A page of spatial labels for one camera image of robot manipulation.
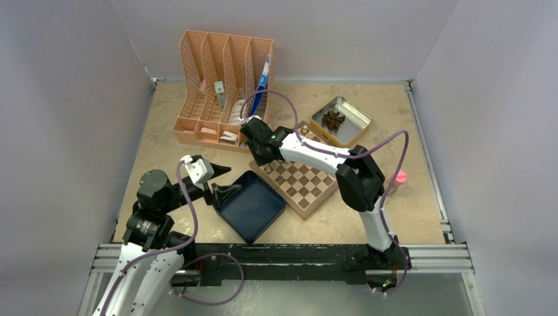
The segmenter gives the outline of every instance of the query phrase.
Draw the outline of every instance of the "white wall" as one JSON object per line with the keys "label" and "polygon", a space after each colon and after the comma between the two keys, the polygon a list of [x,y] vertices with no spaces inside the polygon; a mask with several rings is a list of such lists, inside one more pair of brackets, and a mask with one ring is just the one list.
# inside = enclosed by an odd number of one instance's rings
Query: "white wall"
{"label": "white wall", "polygon": [[0,1],[2,315],[75,315],[151,99],[109,0]]}
{"label": "white wall", "polygon": [[558,309],[558,3],[460,0],[413,86],[490,315]]}
{"label": "white wall", "polygon": [[184,30],[275,40],[278,80],[417,75],[457,0],[113,0],[151,76],[184,80]]}

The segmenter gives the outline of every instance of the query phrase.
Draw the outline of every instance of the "checkered board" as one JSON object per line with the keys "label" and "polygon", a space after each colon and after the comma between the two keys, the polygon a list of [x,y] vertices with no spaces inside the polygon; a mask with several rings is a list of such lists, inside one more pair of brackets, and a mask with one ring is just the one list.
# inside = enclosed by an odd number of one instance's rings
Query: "checkered board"
{"label": "checkered board", "polygon": [[[326,143],[302,121],[298,125],[302,136],[316,142]],[[337,190],[337,180],[325,172],[288,161],[273,161],[258,167],[255,161],[250,167],[274,188],[302,219],[306,219],[325,199]]]}

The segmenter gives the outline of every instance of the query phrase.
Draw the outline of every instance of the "wooden table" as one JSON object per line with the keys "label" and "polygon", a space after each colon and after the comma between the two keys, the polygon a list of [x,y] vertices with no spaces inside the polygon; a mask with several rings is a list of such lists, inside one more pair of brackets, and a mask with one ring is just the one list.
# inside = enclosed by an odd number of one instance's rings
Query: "wooden table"
{"label": "wooden table", "polygon": [[[380,143],[399,129],[407,129],[411,138],[402,169],[408,174],[408,181],[386,201],[388,220],[402,244],[445,243],[430,175],[424,161],[411,106],[402,85],[277,84],[277,89],[294,102],[299,120],[307,122],[315,111],[334,97],[344,96],[372,117],[370,130],[357,141],[357,144],[366,148]],[[230,184],[245,171],[250,170],[248,163],[252,158],[248,154],[227,152],[223,155],[216,149],[178,143],[172,133],[172,127],[185,97],[184,83],[157,85],[120,210],[116,241],[122,240],[144,172],[161,169],[167,173],[171,182],[175,183],[176,164],[187,154],[200,154],[212,163],[232,167],[231,172],[215,179],[218,184]],[[294,120],[291,108],[279,97],[271,97],[274,101],[269,110],[270,126],[273,129],[280,125],[292,127]],[[402,148],[403,137],[400,136],[373,154],[386,178],[395,170]],[[196,242],[243,242],[202,199],[195,201],[194,205],[199,219]],[[188,206],[175,210],[170,215],[175,220],[174,230],[186,234],[193,232]],[[366,242],[366,235],[360,216],[342,201],[339,191],[336,190],[306,221],[302,221],[287,206],[285,212],[256,242],[361,244]]]}

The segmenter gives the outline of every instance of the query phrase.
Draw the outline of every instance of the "open tin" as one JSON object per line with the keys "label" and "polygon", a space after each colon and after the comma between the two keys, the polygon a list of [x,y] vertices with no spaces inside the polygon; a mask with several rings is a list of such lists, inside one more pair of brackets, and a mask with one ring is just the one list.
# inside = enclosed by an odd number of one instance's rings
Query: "open tin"
{"label": "open tin", "polygon": [[[345,115],[345,122],[341,123],[337,132],[328,130],[322,124],[322,117],[328,111],[340,112]],[[325,107],[312,115],[310,125],[320,132],[327,140],[338,147],[351,147],[370,128],[372,119],[364,112],[350,104],[341,96],[335,97]]]}

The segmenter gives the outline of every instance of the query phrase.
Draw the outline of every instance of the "plastic organizer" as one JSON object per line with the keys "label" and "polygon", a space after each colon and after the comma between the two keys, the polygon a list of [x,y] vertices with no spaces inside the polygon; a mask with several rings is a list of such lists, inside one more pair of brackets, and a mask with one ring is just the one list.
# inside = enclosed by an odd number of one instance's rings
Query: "plastic organizer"
{"label": "plastic organizer", "polygon": [[[178,141],[249,153],[248,148],[241,145],[245,138],[240,133],[240,125],[229,124],[229,119],[233,105],[255,91],[268,54],[267,85],[274,88],[273,40],[187,30],[180,41],[180,54],[187,92],[172,129]],[[202,93],[200,85],[204,79],[205,91]],[[222,111],[214,88],[218,81],[223,82],[226,96]],[[250,110],[252,100],[245,107],[243,117]],[[265,122],[269,107],[266,93],[256,112]],[[220,141],[225,131],[237,136],[234,144]]]}

